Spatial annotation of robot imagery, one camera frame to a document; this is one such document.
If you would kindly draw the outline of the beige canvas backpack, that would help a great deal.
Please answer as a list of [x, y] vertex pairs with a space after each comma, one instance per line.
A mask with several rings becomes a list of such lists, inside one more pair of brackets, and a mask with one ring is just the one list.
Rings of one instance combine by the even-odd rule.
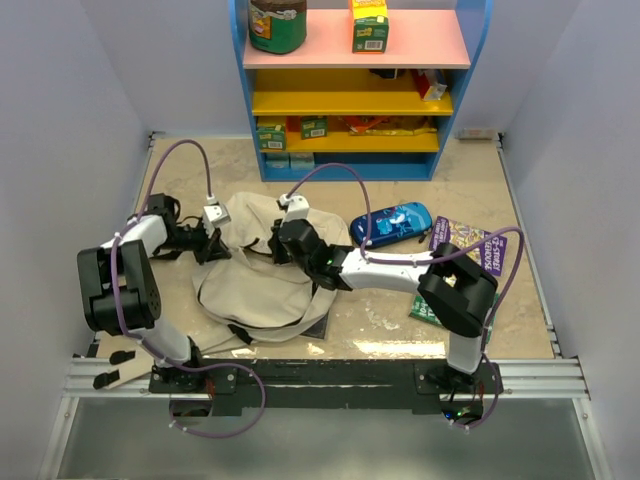
[[219, 353], [301, 335], [328, 314], [335, 293], [315, 285], [294, 264], [272, 259], [268, 238], [283, 215], [275, 199], [238, 192], [226, 206], [231, 221], [222, 239], [231, 256], [198, 266], [191, 276], [196, 304], [211, 320], [201, 329], [205, 350]]

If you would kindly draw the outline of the dark Tale of Two Cities book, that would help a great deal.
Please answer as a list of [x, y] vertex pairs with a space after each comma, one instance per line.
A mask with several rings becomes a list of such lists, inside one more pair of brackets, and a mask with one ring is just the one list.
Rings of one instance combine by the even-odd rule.
[[301, 336], [307, 337], [307, 338], [312, 338], [312, 339], [324, 340], [326, 338], [328, 321], [329, 321], [329, 314], [326, 313], [323, 317], [318, 319], [309, 328], [304, 330], [301, 333]]

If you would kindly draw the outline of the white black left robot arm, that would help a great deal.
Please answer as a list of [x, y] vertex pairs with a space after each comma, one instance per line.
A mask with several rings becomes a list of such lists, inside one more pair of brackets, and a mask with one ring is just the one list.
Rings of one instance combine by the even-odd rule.
[[229, 259], [221, 227], [230, 215], [214, 197], [207, 199], [194, 226], [181, 224], [180, 213], [176, 198], [149, 196], [121, 233], [78, 253], [77, 269], [89, 328], [136, 342], [153, 358], [150, 370], [162, 384], [196, 392], [211, 385], [210, 375], [195, 341], [164, 317], [150, 261], [175, 260], [184, 252], [200, 265]]

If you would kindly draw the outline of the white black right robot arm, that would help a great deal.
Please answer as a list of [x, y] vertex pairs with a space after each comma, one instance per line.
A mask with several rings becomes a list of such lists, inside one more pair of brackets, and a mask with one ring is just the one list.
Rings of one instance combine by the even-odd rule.
[[498, 282], [451, 243], [417, 255], [363, 255], [353, 246], [328, 244], [306, 219], [278, 220], [275, 246], [326, 290], [383, 289], [420, 296], [449, 331], [444, 367], [426, 377], [442, 389], [470, 393], [481, 380], [485, 327]]

